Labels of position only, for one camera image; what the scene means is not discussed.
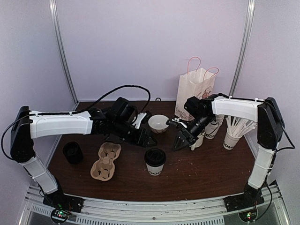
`metal corner post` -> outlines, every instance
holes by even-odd
[[[71,95],[72,95],[72,99],[73,99],[74,103],[77,104],[78,99],[77,99],[77,95],[76,95],[74,85],[73,85],[73,82],[72,82],[72,79],[71,79],[69,67],[68,67],[68,64],[67,64],[67,58],[66,58],[65,50],[64,50],[63,43],[62,43],[61,32],[60,32],[60,24],[59,24],[59,20],[58,20],[57,9],[56,9],[56,0],[49,0],[49,4],[50,4],[50,12],[51,12],[51,16],[52,16],[53,25],[54,25],[54,28],[55,28],[57,44],[58,44],[58,48],[59,48],[59,52],[60,52],[60,61],[61,61],[63,71],[64,71],[64,74],[65,74],[65,77],[66,77],[66,80],[67,80],[67,85],[68,85],[69,90],[70,90]]]
[[[244,35],[243,35],[243,40],[240,47],[240,55],[234,72],[234,77],[231,84],[229,95],[234,95],[242,71],[244,59],[246,56],[247,45],[250,39],[250,33],[253,24],[254,8],[255,8],[255,0],[248,0],[248,9],[247,9],[247,15],[245,20]]]

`white wall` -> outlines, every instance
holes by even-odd
[[[70,110],[72,98],[59,59],[47,0],[3,0],[0,4],[0,133],[14,121],[19,108]],[[9,153],[8,134],[5,149]],[[35,141],[43,160],[55,137]],[[29,179],[16,162],[0,153],[0,224],[14,225]]]
[[[256,1],[253,29],[236,97],[277,100],[296,150],[278,153],[276,179],[292,224],[300,211],[300,1]],[[251,139],[257,142],[255,132]],[[287,146],[285,138],[281,147]]]
[[[176,99],[179,75],[192,56],[201,57],[206,69],[220,68],[215,92],[228,93],[247,7],[246,0],[58,0],[79,100],[97,99],[123,84],[148,87],[152,98]],[[119,95],[147,97],[124,90],[107,99]]]

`dark brown tabletop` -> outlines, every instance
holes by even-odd
[[[90,103],[80,103],[78,109]],[[111,102],[99,103],[98,108]],[[144,102],[134,102],[140,109]],[[152,114],[174,117],[175,102],[150,102]],[[146,168],[147,149],[121,144],[115,163],[115,173],[109,181],[95,180],[90,169],[99,159],[98,150],[104,142],[101,135],[63,135],[51,160],[49,170],[58,178],[65,193],[91,198],[120,201],[173,201],[232,195],[243,191],[254,165],[254,157],[244,138],[233,150],[223,148],[227,125],[224,122],[216,137],[204,139],[200,148],[173,152],[177,130],[169,127],[164,134],[155,135],[157,147],[166,152],[167,161],[159,176],[151,176]],[[84,159],[71,165],[62,154],[68,142],[77,142]]]

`robotic arm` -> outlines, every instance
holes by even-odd
[[[133,113],[135,120],[129,122]],[[11,157],[20,163],[41,187],[44,204],[56,209],[80,212],[83,199],[64,195],[57,179],[48,171],[33,149],[34,138],[49,135],[83,134],[116,135],[122,141],[151,147],[157,144],[153,133],[140,127],[149,112],[137,114],[137,109],[126,99],[118,98],[112,107],[92,108],[76,112],[37,112],[23,106],[11,131]]]
[[[212,95],[206,99],[191,97],[184,108],[195,118],[177,133],[173,150],[194,144],[197,136],[215,119],[215,115],[230,115],[257,122],[258,155],[245,185],[244,194],[225,198],[227,211],[241,210],[262,203],[261,189],[275,160],[278,143],[283,134],[284,122],[275,99],[243,100]]]

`black container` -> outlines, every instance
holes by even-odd
[[[161,149],[153,148],[147,150],[145,153],[145,162],[152,167],[163,165],[166,159],[165,152]]]
[[[78,164],[83,159],[83,152],[76,142],[67,143],[62,152],[70,164]]]

